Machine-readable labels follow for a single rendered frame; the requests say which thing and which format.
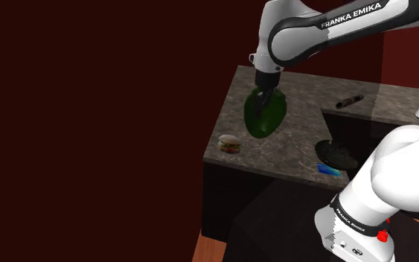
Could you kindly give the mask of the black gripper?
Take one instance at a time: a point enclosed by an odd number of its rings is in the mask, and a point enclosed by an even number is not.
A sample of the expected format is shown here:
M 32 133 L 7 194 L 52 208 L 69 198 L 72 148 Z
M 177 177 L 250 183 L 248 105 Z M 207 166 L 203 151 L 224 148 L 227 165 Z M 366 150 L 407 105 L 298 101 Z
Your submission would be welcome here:
M 253 108 L 256 119 L 260 119 L 263 110 L 268 107 L 271 96 L 280 82 L 281 73 L 255 72 L 255 85 L 259 88 L 253 94 Z

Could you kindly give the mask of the dark green bell pepper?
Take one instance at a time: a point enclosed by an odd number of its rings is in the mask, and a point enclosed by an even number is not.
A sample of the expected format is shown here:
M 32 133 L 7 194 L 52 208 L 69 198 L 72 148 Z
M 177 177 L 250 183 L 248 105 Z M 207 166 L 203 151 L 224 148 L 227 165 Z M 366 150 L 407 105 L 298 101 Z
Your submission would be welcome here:
M 286 96 L 282 91 L 274 88 L 268 107 L 263 110 L 261 118 L 256 119 L 253 108 L 253 94 L 256 89 L 259 88 L 251 90 L 245 100 L 243 119 L 246 129 L 252 137 L 266 138 L 276 131 L 287 113 Z

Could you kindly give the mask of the small hamburger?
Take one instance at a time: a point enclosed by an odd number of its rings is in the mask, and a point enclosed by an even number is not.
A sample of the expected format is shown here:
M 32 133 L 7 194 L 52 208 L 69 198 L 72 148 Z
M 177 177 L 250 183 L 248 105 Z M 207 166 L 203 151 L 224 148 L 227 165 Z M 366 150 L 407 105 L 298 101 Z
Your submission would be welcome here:
M 221 135 L 217 143 L 219 149 L 227 153 L 239 153 L 241 144 L 240 138 L 229 134 Z

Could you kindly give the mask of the dark brown cylinder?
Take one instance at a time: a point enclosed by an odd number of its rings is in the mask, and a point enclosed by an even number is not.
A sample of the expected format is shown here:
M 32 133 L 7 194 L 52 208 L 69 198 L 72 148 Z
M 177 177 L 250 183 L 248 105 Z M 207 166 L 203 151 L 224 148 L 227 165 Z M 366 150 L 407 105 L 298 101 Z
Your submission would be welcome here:
M 343 100 L 340 100 L 339 102 L 336 103 L 336 108 L 337 109 L 343 109 L 347 106 L 350 106 L 351 104 L 357 103 L 359 101 L 361 101 L 364 98 L 363 95 L 354 95 L 350 98 L 345 98 Z

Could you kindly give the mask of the black round pan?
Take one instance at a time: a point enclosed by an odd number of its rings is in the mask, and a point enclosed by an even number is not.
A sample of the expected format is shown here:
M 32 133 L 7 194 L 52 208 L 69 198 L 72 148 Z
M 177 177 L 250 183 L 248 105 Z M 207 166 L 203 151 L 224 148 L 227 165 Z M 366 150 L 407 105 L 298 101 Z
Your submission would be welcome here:
M 352 170 L 358 167 L 358 161 L 343 143 L 333 140 L 321 140 L 315 144 L 317 157 L 325 165 L 337 170 Z

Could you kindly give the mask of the blue card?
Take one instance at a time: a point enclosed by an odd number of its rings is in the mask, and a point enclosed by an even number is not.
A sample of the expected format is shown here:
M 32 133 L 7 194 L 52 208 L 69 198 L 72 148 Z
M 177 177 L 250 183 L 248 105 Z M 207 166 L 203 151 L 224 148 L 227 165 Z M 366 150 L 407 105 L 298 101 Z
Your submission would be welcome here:
M 341 173 L 339 170 L 329 167 L 325 164 L 318 163 L 317 168 L 320 173 L 327 174 L 330 176 L 341 176 Z

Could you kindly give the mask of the dark kitchen counter cabinet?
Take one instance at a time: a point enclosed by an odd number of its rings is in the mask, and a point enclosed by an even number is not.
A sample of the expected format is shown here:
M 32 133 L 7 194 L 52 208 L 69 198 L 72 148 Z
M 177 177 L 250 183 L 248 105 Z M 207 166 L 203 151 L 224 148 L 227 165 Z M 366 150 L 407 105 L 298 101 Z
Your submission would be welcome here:
M 226 242 L 234 218 L 274 179 L 218 164 L 203 164 L 202 235 Z

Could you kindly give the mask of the dark robot stand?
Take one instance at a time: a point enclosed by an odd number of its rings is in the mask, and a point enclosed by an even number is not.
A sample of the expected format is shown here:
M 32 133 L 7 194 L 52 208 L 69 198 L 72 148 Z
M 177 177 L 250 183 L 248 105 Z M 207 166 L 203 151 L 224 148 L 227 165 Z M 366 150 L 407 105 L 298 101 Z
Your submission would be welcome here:
M 337 190 L 276 179 L 235 219 L 223 262 L 344 262 L 326 250 L 314 215 Z M 419 222 L 390 219 L 396 262 L 419 262 Z

